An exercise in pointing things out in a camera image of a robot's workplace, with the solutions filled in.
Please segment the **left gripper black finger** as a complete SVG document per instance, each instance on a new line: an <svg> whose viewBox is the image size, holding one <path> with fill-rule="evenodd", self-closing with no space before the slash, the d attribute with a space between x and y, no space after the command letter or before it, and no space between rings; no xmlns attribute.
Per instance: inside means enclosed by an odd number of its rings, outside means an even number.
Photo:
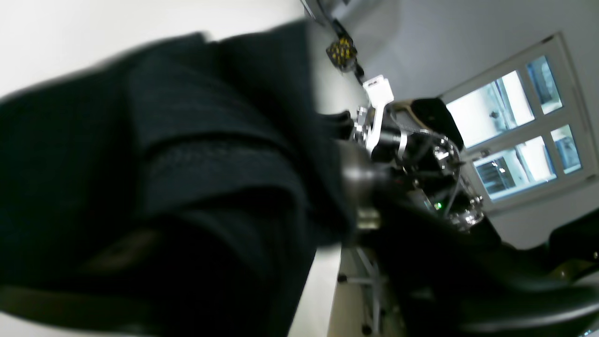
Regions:
<svg viewBox="0 0 599 337"><path fill-rule="evenodd" d="M387 167L342 142L344 185L360 212L358 247L373 252L408 337L578 337L598 325L598 286L542 274L515 250L458 232L392 194Z"/></svg>

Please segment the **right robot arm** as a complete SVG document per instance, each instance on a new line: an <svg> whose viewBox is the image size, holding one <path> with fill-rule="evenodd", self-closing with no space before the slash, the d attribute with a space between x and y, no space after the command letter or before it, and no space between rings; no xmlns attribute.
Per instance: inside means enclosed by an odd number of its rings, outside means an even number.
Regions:
<svg viewBox="0 0 599 337"><path fill-rule="evenodd" d="M482 197L463 177L464 142L445 103L440 98L422 98L391 102L380 111L360 107L350 140L366 148L374 138L378 117L377 142L361 156L373 163L373 169L362 173L351 169L351 175L372 181L381 192L396 195L458 232L470 233L482 224L486 219Z"/></svg>

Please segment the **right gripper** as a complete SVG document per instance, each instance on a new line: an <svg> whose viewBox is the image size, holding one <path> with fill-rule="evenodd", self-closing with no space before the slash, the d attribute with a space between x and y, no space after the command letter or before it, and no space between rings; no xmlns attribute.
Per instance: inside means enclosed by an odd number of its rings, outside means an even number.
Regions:
<svg viewBox="0 0 599 337"><path fill-rule="evenodd" d="M359 107L351 140L366 148L372 160L400 160L403 157L403 132L396 123L396 110Z"/></svg>

